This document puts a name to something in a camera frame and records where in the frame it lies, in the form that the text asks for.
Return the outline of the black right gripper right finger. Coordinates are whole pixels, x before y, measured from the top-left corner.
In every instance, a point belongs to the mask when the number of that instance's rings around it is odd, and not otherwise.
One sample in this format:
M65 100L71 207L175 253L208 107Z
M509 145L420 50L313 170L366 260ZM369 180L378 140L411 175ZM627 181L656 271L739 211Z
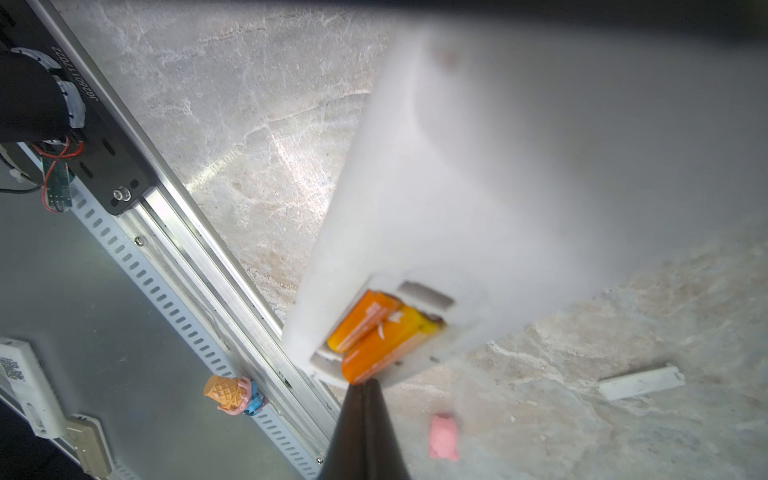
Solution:
M409 480L379 382L364 383L365 459L367 479Z

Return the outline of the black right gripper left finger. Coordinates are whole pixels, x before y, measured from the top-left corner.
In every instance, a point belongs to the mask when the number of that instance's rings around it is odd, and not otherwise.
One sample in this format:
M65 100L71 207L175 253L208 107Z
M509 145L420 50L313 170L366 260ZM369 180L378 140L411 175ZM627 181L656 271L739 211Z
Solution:
M348 388L319 479L367 478L364 393L362 385Z

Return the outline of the orange AA battery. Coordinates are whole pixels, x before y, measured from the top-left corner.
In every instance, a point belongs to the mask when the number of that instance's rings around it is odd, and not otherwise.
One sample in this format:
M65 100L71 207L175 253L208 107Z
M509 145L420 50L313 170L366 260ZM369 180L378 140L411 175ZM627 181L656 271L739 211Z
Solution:
M444 322L402 306L364 336L344 357L341 371L358 385L400 361L443 330Z
M327 346L337 353L348 352L402 305L394 296L366 290L329 336Z

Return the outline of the white battery cover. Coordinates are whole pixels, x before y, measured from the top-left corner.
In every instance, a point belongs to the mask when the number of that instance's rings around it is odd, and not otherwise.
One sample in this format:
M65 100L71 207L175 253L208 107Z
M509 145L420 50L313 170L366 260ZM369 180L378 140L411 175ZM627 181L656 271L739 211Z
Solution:
M598 383L598 390L608 401L617 401L684 386L685 375L676 366L645 370Z

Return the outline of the white remote control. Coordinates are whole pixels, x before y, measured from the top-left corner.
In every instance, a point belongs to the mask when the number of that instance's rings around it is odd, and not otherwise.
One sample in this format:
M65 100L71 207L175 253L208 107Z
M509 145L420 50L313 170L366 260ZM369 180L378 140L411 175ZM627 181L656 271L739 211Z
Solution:
M367 290L441 318L390 386L767 214L767 44L422 17L402 24L285 322Z

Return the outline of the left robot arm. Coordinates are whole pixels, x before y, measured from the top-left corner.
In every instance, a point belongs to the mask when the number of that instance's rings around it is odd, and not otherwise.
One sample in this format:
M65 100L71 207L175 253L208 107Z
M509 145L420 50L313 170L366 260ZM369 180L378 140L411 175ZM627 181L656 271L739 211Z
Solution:
M86 106L62 65L35 49L1 53L1 141L57 140L85 126Z

